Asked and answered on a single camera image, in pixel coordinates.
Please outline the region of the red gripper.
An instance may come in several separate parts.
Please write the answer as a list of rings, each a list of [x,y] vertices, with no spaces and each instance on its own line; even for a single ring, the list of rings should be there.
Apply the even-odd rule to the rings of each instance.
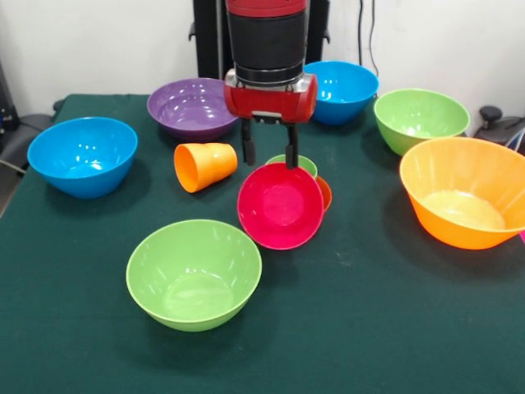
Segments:
[[[244,162],[253,166],[256,159],[251,134],[251,121],[255,117],[278,119],[286,125],[289,143],[285,148],[288,169],[299,165],[299,134],[295,123],[306,123],[314,114],[317,102],[317,77],[303,73],[295,82],[273,87],[244,84],[230,69],[224,79],[226,106],[235,117],[241,117],[241,137]]]

